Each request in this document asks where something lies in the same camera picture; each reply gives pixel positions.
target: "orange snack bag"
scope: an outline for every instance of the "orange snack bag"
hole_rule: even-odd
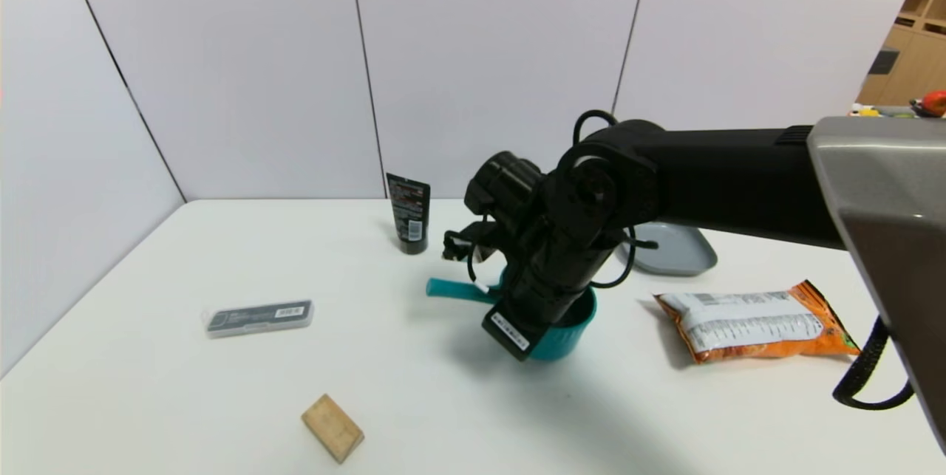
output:
[[[654,296],[697,364],[736,357],[858,355],[824,296],[805,280],[780,293]]]

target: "red object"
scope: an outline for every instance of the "red object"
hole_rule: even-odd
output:
[[[933,115],[946,115],[946,91],[927,92],[919,103]]]

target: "white wall panel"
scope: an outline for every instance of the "white wall panel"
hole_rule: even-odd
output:
[[[355,0],[90,0],[187,199],[382,197]]]
[[[667,129],[844,115],[903,0],[641,0],[616,115]]]
[[[447,198],[503,149],[551,168],[611,108],[636,0],[359,3],[384,168]]]
[[[4,0],[3,25],[6,373],[183,200],[84,0]]]

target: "wooden block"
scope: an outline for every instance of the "wooden block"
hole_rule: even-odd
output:
[[[328,394],[323,394],[307,411],[303,412],[305,427],[315,434],[339,464],[364,440],[364,432],[355,425]]]

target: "white table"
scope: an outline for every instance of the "white table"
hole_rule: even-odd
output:
[[[189,203],[0,383],[4,475],[946,472],[916,400],[837,404],[842,358],[689,365],[650,297],[808,278],[864,341],[876,313],[847,254],[707,233],[715,269],[633,273],[570,357],[518,363],[480,328],[486,306],[423,294],[466,280],[440,238],[473,219],[438,200],[430,249],[406,256],[387,200]],[[204,336],[213,310],[307,298],[307,328]],[[904,379],[889,351],[864,398]],[[340,468],[300,420],[324,393],[366,436]]]

